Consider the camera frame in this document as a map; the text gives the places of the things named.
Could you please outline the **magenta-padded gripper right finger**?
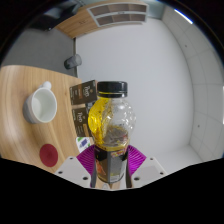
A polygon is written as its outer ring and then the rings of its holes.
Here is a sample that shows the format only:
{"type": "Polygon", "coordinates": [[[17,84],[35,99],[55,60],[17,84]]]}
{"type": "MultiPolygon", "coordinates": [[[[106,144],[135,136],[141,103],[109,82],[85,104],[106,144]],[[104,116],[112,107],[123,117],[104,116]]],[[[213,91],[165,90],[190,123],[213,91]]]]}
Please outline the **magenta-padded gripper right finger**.
{"type": "Polygon", "coordinates": [[[126,187],[140,188],[167,175],[155,157],[146,157],[133,146],[128,147],[126,187]]]}

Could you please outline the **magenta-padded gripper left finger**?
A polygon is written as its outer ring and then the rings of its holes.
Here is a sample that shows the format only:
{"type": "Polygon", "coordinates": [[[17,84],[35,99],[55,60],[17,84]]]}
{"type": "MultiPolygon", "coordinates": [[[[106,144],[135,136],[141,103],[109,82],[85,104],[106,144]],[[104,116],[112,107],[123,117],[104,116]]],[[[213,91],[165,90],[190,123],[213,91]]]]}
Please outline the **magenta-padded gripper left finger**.
{"type": "Polygon", "coordinates": [[[55,174],[84,188],[96,185],[94,146],[90,146],[77,157],[69,156],[55,174]]]}

